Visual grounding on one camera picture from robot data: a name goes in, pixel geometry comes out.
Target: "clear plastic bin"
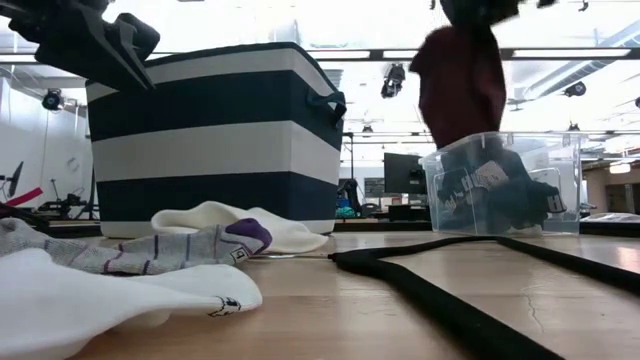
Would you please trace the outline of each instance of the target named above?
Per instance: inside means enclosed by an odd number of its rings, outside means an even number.
[[[579,134],[482,133],[421,159],[434,231],[578,234]]]

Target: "purple sock toe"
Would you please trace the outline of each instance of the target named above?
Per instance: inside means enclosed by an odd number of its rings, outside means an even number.
[[[256,251],[256,254],[260,254],[271,245],[271,234],[255,219],[242,219],[227,226],[225,231],[229,234],[247,236],[262,241],[264,245]]]

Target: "plastic container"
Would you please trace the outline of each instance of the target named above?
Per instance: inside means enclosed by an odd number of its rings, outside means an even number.
[[[482,133],[420,160],[434,231],[578,234],[578,134]]]
[[[209,200],[333,230],[344,95],[305,50],[241,45],[145,67],[148,92],[87,85],[105,236],[149,235],[158,211]]]

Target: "computer monitor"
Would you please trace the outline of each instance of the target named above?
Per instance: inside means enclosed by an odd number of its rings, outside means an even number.
[[[420,156],[384,153],[384,192],[426,194],[427,181]]]

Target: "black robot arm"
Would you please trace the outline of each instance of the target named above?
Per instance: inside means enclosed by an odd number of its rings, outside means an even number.
[[[38,62],[117,90],[152,89],[142,64],[160,34],[131,14],[111,24],[102,14],[112,0],[0,0],[9,28],[39,44]]]

